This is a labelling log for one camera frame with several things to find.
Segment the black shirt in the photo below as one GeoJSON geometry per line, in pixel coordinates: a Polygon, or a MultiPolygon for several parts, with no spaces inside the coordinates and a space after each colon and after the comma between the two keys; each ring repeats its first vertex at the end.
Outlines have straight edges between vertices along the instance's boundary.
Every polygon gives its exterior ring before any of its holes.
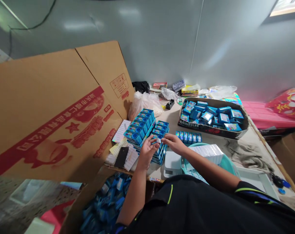
{"type": "Polygon", "coordinates": [[[247,182],[222,193],[189,175],[167,179],[128,227],[112,233],[295,233],[295,211],[247,182]]]}

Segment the gray wall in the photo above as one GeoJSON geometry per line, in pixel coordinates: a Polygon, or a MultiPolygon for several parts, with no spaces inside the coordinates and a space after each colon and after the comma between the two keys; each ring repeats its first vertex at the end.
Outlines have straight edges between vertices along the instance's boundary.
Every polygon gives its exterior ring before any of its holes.
{"type": "MultiPolygon", "coordinates": [[[[28,27],[53,2],[3,1],[28,27]]],[[[243,100],[266,101],[295,87],[295,20],[263,24],[274,3],[57,0],[45,24],[13,32],[11,56],[118,40],[132,81],[236,85],[243,100]]],[[[0,48],[8,54],[7,25],[22,27],[0,2],[0,48]]]]}

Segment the hand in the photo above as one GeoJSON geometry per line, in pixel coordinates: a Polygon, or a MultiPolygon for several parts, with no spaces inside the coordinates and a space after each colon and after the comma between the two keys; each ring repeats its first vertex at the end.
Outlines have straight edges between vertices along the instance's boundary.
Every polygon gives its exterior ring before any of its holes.
{"type": "Polygon", "coordinates": [[[146,170],[147,171],[147,169],[150,167],[153,154],[160,147],[159,143],[155,143],[152,145],[152,143],[154,143],[156,141],[156,139],[152,140],[152,137],[153,137],[153,134],[150,135],[142,145],[141,153],[139,156],[139,161],[138,161],[136,170],[146,170]]]}
{"type": "Polygon", "coordinates": [[[170,149],[178,155],[183,156],[183,154],[188,151],[188,147],[183,144],[183,142],[176,135],[167,133],[161,141],[162,143],[168,145],[170,149]]]}

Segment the pile of blue items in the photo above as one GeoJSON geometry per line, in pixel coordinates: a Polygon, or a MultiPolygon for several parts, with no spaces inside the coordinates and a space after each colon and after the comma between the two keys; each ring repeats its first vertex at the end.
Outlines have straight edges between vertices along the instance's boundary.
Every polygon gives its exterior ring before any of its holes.
{"type": "MultiPolygon", "coordinates": [[[[128,143],[132,144],[137,152],[141,151],[144,141],[151,135],[154,138],[163,138],[169,132],[169,123],[164,121],[156,122],[154,111],[149,109],[142,109],[134,121],[125,131],[124,136],[128,143]]],[[[160,143],[160,148],[155,152],[152,162],[162,165],[167,145],[160,143]]]]}
{"type": "Polygon", "coordinates": [[[215,108],[207,102],[185,100],[181,119],[193,124],[202,124],[228,131],[241,131],[244,116],[240,110],[231,107],[215,108]]]}
{"type": "Polygon", "coordinates": [[[190,133],[184,131],[176,131],[176,136],[184,143],[184,144],[195,144],[202,142],[202,135],[200,133],[190,133]]]}
{"type": "Polygon", "coordinates": [[[84,219],[80,232],[110,233],[125,201],[131,177],[116,172],[82,211],[84,219]]]}

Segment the red star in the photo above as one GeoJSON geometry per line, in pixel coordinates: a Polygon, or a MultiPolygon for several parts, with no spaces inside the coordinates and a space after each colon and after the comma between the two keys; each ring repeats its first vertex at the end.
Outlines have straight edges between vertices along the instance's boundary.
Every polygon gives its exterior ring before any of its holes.
{"type": "Polygon", "coordinates": [[[66,129],[69,130],[69,133],[72,133],[73,131],[79,131],[78,126],[79,126],[79,123],[74,124],[73,122],[71,122],[70,126],[66,127],[66,129]]]}

